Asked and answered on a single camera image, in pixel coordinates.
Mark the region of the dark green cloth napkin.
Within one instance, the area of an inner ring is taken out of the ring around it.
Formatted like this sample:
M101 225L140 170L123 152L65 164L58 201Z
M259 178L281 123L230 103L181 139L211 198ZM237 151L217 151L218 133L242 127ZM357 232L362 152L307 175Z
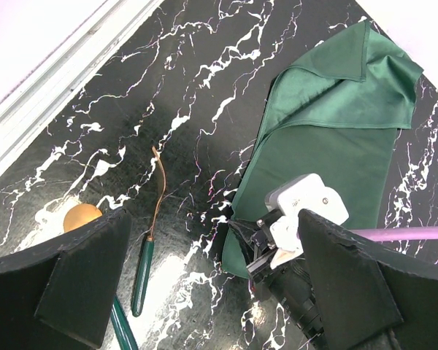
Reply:
M256 221L269 192L317 174L341 195L346 228L374 228L393 146L398 132L411 127L422 72L367 21L306 52L273 82L232 217Z

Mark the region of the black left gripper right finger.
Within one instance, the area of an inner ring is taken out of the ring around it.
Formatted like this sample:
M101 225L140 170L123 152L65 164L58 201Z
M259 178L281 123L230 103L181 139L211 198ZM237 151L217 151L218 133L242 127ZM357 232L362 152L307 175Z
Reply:
M308 210L299 237L330 349L438 349L438 265Z

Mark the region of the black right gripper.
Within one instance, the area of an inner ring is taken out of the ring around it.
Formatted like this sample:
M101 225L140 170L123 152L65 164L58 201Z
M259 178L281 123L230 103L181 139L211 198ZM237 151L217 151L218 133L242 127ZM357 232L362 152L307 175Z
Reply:
M238 219L231 220L228 226L238 240L257 298L275 297L309 341L325 341L305 259L297 257L274 270L270 268L277 247L269 226L279 216L280 212L274 209L256 222Z

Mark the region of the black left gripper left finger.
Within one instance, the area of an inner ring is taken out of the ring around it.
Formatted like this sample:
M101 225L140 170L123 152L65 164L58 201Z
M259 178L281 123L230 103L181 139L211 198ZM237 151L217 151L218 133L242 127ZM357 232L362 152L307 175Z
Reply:
M101 348L131 226L119 208L0 257L0 349Z

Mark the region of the gold fork green handle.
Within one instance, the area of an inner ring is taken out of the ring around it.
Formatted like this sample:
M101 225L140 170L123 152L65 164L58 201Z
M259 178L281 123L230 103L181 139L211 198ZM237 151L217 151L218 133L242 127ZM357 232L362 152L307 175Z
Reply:
M140 251L137 273L134 281L134 289L131 299L131 313L134 317L139 317L142 314L144 308L147 285L150 278L150 268L155 247L155 224L160 210L161 202L164 198L164 193L166 191L166 173L161 160L161 155L154 146L151 147L151 150L155 158L155 171L157 172L156 180L158 183L158 190L155 208L153 210L153 219L150 224L149 232L146 235L145 241L142 245L142 250Z

